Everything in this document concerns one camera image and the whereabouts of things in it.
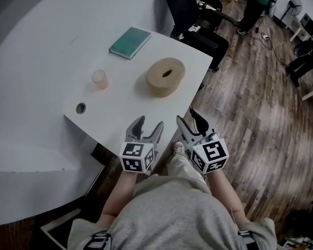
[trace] teal hardcover book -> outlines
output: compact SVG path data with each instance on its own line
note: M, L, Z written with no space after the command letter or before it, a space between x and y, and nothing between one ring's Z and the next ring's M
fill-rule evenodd
M109 51L132 59L149 38L150 32L131 27L109 48Z

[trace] chair backrest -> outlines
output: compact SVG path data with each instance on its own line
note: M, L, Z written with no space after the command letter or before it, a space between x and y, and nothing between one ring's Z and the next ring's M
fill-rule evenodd
M167 0L167 3L175 22L173 34L178 36L195 24L198 18L196 0Z

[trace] translucent cup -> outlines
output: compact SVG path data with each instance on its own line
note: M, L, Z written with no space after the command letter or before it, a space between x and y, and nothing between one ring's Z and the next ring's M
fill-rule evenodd
M101 89L108 87L108 78L103 70L97 70L93 73L92 81Z

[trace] oval hole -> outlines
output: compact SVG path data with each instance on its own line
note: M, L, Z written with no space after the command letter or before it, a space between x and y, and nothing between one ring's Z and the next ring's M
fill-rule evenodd
M79 115L83 114L86 111L86 105L84 103L80 103L77 105L77 113Z
M170 69L169 71L165 72L162 77L165 78L167 76L169 76L172 73L172 70Z

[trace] white marker cube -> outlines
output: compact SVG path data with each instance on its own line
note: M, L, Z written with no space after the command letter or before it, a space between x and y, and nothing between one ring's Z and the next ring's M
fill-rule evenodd
M189 150L190 159L203 174L222 169L230 157L224 139L195 145Z
M123 142L119 158L124 171L146 173L154 160L153 144Z

